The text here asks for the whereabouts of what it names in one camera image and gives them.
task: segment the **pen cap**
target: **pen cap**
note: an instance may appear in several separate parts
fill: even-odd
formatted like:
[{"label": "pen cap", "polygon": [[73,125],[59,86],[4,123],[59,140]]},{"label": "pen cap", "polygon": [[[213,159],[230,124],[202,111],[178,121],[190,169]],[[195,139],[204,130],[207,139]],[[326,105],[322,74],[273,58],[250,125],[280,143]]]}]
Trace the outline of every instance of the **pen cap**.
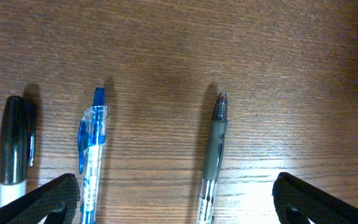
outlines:
[{"label": "pen cap", "polygon": [[35,151],[35,107],[20,96],[6,100],[0,134],[0,183],[18,184],[27,178]]}]

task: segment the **black object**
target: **black object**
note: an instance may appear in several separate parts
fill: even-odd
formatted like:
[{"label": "black object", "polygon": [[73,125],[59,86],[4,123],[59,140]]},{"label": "black object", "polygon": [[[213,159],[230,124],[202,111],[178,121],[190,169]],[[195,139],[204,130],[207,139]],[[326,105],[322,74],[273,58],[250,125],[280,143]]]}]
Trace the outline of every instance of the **black object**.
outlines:
[{"label": "black object", "polygon": [[48,216],[44,224],[71,224],[80,200],[74,174],[60,177],[0,208],[2,223],[35,223]]},{"label": "black object", "polygon": [[0,183],[18,184],[34,163],[35,106],[20,96],[6,100],[0,135]]},{"label": "black object", "polygon": [[274,182],[273,197],[282,224],[358,223],[358,208],[286,172]]}]

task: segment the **blue pen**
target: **blue pen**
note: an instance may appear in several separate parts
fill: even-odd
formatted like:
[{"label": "blue pen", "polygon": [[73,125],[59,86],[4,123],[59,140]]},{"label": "blue pen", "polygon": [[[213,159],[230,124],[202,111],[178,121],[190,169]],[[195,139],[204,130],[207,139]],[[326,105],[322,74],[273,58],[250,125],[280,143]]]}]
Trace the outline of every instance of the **blue pen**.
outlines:
[{"label": "blue pen", "polygon": [[83,174],[80,224],[96,223],[96,206],[100,167],[106,140],[108,107],[104,105],[104,88],[96,88],[93,106],[88,108],[78,130],[78,160]]}]

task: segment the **table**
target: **table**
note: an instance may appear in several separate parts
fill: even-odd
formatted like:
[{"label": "table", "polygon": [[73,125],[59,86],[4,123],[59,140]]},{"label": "table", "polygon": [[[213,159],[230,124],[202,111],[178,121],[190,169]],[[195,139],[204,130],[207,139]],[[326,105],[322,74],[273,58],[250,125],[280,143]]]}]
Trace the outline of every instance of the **table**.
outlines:
[{"label": "table", "polygon": [[39,107],[28,190],[80,177],[96,86],[111,109],[98,223],[195,222],[219,91],[216,223],[278,223],[283,171],[358,208],[358,2],[0,2],[0,127],[9,95]]}]

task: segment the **pen grip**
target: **pen grip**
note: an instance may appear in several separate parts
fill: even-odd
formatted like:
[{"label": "pen grip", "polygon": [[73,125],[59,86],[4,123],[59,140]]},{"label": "pen grip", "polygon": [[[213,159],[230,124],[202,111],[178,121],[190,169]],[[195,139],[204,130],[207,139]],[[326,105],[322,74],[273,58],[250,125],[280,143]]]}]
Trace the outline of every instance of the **pen grip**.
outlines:
[{"label": "pen grip", "polygon": [[221,170],[227,121],[211,120],[204,157],[203,178],[216,180]]}]

